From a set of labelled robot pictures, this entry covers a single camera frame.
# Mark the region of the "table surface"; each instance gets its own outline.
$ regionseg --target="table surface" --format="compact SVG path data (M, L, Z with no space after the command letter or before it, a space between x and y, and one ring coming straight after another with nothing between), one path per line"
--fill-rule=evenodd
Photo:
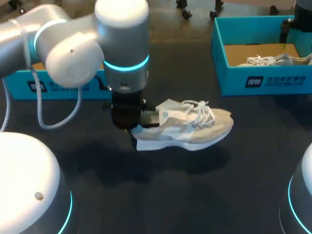
M34 136L55 153L74 194L80 234L280 233L279 202L311 142L310 96L222 97L210 49L213 2L189 1L190 21L173 0L149 5L145 97L209 100L231 111L234 127L223 141L197 152L137 152L99 100L85 100L74 120L50 132L38 126L34 101L14 101L7 131ZM225 4L222 16L268 11ZM2 89L0 96L4 117ZM45 122L63 119L74 105L44 101Z

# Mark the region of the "shoe box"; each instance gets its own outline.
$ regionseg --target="shoe box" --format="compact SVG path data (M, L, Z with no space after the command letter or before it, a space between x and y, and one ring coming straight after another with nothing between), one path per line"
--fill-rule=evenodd
M231 67L244 64L248 57L276 57L288 54L298 58L299 54L294 44L259 44L259 45L225 45L225 53Z
M312 53L312 33L290 30L287 44L280 44L281 23L293 16L216 18L212 55L221 94L311 94L312 66L248 66L248 57L287 53L304 58Z
M43 100L77 99L77 88L64 88L51 80L42 63L33 65L40 79ZM17 71L6 78L9 91L14 100L37 100L35 80L30 71ZM89 83L82 87L82 99L111 99L103 66Z

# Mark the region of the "shoelace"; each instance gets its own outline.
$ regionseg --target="shoelace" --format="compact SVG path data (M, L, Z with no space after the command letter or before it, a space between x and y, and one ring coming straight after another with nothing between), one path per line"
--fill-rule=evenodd
M182 102L182 105L188 107L185 113L190 113L191 111L195 111L198 113L197 117L194 120L190 120L184 123L184 125L188 124L198 124L199 126L210 126L215 123L215 115L213 114L210 107L207 105L208 101L193 101L193 100L185 100Z
M249 57L247 58L247 63L254 64L256 66L267 66L267 65L274 65L276 62L274 57L261 57L257 55L257 57Z
M25 32L25 30L20 26L20 24L16 20L11 19L10 21L20 31L20 35L23 39L23 44L24 44L24 56L26 59L27 69L29 69L31 71L31 73L35 79L36 90L37 90L37 116L38 116L39 125L41 128L43 128L45 130L52 130L52 129L59 128L59 127L65 125L66 123L68 123L78 112L80 105L81 105L81 101L82 101L81 87L78 88L77 103L76 103L75 108L71 112L71 114L59 123L56 123L54 125L45 125L43 122L43 119L42 119L42 96L41 96L40 80L38 78L38 75L37 75L35 69L31 66L30 51L29 51L29 47L28 47L28 40L27 40L27 34L26 34L27 32ZM5 78L2 78L2 82L4 85L4 91L5 91L5 97L6 97L6 113L5 113L4 121L3 121L2 127L0 129L0 132L3 132L5 130L7 124L8 124L8 120L10 117L10 109L11 109L11 100L10 100L10 95L9 95L9 91L8 91L8 87L7 87Z

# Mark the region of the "chair wheel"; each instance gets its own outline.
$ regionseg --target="chair wheel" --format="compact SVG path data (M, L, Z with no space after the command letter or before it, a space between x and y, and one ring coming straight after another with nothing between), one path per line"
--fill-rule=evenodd
M184 19L188 20L193 15L191 14L190 10L184 9L182 11L182 16L183 16Z
M26 10L24 8L19 9L19 14L24 15L26 13Z
M218 16L219 16L219 13L217 11L210 11L211 20L214 20Z

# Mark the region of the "sneaker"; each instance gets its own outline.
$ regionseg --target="sneaker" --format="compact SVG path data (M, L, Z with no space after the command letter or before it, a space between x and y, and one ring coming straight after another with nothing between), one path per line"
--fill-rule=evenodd
M247 63L241 64L242 66L289 66L289 65L312 65L312 54L306 58L295 58L288 54L281 54L276 57L249 57Z
M227 136L233 127L231 113L211 109L205 101L182 103L168 99L156 107L159 127L132 129L138 151L178 146L189 151L207 148Z

